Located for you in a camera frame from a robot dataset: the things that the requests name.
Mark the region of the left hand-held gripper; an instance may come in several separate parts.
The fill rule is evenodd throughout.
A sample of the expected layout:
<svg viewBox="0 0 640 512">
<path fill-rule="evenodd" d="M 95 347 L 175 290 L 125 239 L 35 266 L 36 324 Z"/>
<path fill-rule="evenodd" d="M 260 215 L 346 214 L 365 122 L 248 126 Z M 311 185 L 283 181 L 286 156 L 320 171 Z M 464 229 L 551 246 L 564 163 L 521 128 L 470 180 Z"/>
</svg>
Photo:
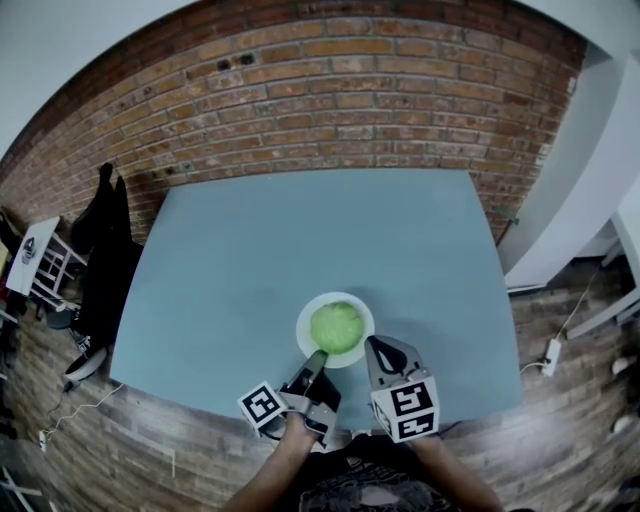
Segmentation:
<svg viewBox="0 0 640 512">
<path fill-rule="evenodd" d="M 238 399 L 244 418 L 258 437 L 280 440 L 286 415 L 298 413 L 305 428 L 325 448 L 337 424 L 341 395 L 325 375 L 328 354 L 315 351 L 295 376 L 278 390 L 264 381 Z"/>
</svg>

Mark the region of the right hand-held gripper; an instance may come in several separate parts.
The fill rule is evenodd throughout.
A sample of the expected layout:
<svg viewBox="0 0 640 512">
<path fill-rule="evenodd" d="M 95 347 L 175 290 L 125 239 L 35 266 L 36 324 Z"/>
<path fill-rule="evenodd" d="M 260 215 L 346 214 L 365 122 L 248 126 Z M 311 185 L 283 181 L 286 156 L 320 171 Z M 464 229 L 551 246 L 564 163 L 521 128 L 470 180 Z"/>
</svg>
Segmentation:
<svg viewBox="0 0 640 512">
<path fill-rule="evenodd" d="M 375 418 L 394 443 L 435 435 L 440 401 L 435 377 L 410 344 L 385 335 L 365 341 L 365 359 Z M 388 387 L 394 375 L 409 376 Z"/>
</svg>

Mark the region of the white round plate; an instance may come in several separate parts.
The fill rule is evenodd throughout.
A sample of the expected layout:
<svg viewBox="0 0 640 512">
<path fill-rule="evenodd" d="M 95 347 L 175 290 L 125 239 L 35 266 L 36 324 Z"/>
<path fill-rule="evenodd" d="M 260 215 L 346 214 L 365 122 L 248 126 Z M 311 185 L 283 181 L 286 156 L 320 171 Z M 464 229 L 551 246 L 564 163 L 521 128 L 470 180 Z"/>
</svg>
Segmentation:
<svg viewBox="0 0 640 512">
<path fill-rule="evenodd" d="M 301 311 L 296 325 L 296 338 L 298 346 L 306 357 L 310 357 L 315 351 L 321 350 L 311 338 L 310 319 L 312 314 L 324 305 L 334 302 L 347 302 L 354 306 L 365 322 L 365 331 L 359 343 L 349 352 L 330 355 L 325 363 L 329 369 L 339 369 L 351 366 L 358 362 L 364 355 L 364 342 L 366 338 L 375 332 L 373 315 L 369 308 L 359 298 L 344 292 L 329 292 L 312 299 Z"/>
</svg>

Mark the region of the green round object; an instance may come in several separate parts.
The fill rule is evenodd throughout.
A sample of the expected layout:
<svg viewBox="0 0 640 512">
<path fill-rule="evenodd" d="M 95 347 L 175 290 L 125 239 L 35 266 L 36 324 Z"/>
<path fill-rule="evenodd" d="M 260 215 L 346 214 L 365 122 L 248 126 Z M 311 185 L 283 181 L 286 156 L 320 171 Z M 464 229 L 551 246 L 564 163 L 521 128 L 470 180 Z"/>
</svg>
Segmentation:
<svg viewBox="0 0 640 512">
<path fill-rule="evenodd" d="M 310 334 L 316 345 L 330 355 L 349 352 L 360 341 L 365 322 L 347 302 L 334 302 L 316 310 L 310 319 Z"/>
</svg>

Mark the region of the person's left forearm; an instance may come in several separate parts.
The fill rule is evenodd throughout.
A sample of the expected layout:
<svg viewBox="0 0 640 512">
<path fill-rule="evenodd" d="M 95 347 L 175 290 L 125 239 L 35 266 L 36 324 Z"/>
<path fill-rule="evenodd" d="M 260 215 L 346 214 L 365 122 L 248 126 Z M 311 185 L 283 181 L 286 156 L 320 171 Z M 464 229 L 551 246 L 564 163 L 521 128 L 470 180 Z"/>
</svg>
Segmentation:
<svg viewBox="0 0 640 512">
<path fill-rule="evenodd" d="M 311 454 L 317 435 L 299 413 L 286 415 L 285 430 L 261 468 L 224 505 L 223 512 L 274 512 Z"/>
</svg>

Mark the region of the person's right forearm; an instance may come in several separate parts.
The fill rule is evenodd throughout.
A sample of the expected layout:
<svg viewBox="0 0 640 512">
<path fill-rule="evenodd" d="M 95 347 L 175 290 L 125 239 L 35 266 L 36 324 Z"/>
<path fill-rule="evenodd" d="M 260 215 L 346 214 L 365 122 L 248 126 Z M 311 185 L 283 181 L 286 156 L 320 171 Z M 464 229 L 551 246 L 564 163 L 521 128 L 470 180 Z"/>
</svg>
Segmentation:
<svg viewBox="0 0 640 512">
<path fill-rule="evenodd" d="M 504 512 L 494 490 L 458 459 L 439 437 L 422 437 L 409 445 L 434 488 L 461 512 Z"/>
</svg>

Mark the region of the person's black patterned shirt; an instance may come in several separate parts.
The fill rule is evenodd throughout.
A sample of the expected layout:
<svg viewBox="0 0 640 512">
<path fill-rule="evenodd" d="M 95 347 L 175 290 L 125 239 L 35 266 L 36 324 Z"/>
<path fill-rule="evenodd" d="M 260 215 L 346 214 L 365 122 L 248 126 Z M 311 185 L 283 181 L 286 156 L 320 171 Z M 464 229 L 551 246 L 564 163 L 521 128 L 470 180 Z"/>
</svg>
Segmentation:
<svg viewBox="0 0 640 512">
<path fill-rule="evenodd" d="M 380 437 L 359 437 L 304 463 L 282 512 L 459 512 L 432 486 L 415 453 Z"/>
</svg>

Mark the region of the white power strip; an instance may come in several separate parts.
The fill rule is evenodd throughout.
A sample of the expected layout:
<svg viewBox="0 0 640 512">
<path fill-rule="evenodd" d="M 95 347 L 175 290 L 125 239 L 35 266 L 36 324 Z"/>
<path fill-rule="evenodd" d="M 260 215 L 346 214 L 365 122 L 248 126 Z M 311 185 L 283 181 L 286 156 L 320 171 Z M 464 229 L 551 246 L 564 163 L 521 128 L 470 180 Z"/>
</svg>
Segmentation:
<svg viewBox="0 0 640 512">
<path fill-rule="evenodd" d="M 551 339 L 547 345 L 543 366 L 541 367 L 541 373 L 545 377 L 552 377 L 554 375 L 559 361 L 560 351 L 561 342 L 556 338 Z"/>
</svg>

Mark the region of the white round base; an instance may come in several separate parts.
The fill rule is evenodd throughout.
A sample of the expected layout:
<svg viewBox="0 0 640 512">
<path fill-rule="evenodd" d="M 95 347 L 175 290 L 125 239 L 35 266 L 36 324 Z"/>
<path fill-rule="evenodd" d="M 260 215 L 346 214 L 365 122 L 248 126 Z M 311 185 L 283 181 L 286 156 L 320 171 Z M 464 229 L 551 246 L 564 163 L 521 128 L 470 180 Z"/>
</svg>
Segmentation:
<svg viewBox="0 0 640 512">
<path fill-rule="evenodd" d="M 87 349 L 67 368 L 64 378 L 73 382 L 88 378 L 103 364 L 107 354 L 108 351 L 105 347 Z"/>
</svg>

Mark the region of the black hanging coat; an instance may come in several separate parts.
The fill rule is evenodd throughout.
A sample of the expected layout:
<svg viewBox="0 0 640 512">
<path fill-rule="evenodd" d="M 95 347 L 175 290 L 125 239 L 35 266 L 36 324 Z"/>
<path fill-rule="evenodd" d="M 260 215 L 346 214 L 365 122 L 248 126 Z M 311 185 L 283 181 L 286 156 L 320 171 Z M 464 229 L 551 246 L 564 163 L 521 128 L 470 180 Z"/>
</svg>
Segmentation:
<svg viewBox="0 0 640 512">
<path fill-rule="evenodd" d="M 82 302 L 73 330 L 87 353 L 115 342 L 143 246 L 132 238 L 126 184 L 111 181 L 114 166 L 103 164 L 89 206 L 72 223 L 72 249 L 86 256 Z"/>
</svg>

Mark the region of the small white side table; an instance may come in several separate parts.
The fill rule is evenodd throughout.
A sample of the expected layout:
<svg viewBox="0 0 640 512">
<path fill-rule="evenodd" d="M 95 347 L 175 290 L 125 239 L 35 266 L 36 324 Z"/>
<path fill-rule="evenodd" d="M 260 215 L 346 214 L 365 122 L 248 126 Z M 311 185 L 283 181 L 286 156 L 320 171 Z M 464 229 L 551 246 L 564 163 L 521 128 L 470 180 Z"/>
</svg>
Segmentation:
<svg viewBox="0 0 640 512">
<path fill-rule="evenodd" d="M 55 233 L 60 222 L 60 217 L 55 216 L 45 221 L 32 224 L 26 231 L 20 243 L 16 256 L 13 258 L 11 269 L 7 279 L 7 288 L 26 296 L 31 291 L 35 282 L 37 271 L 45 254 L 45 250 Z M 21 249 L 24 240 L 28 237 L 35 238 L 35 255 L 28 265 L 21 262 Z"/>
</svg>

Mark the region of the white crossed floor sticks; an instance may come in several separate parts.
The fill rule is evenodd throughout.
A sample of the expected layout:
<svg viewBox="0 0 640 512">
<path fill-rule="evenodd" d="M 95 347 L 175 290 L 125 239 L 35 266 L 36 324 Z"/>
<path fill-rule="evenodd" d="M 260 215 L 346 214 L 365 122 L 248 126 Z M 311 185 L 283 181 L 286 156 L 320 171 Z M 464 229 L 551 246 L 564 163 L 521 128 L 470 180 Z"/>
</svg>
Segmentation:
<svg viewBox="0 0 640 512">
<path fill-rule="evenodd" d="M 19 501 L 27 501 L 29 497 L 41 498 L 41 490 L 18 485 L 6 467 L 0 469 L 0 488 L 12 493 Z"/>
</svg>

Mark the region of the white frame chair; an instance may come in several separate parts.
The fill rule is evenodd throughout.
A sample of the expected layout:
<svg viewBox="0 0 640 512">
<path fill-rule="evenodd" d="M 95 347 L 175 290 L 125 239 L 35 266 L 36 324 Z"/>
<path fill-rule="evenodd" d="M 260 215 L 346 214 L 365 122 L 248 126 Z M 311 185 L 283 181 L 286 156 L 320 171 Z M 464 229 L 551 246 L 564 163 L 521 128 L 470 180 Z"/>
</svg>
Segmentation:
<svg viewBox="0 0 640 512">
<path fill-rule="evenodd" d="M 45 267 L 38 267 L 31 284 L 30 294 L 52 306 L 56 312 L 79 310 L 80 305 L 65 299 L 59 293 L 59 289 L 64 278 L 75 279 L 68 270 L 68 266 L 71 263 L 77 263 L 82 270 L 85 270 L 87 260 L 77 254 L 58 234 L 53 233 L 43 251 L 42 261 Z"/>
</svg>

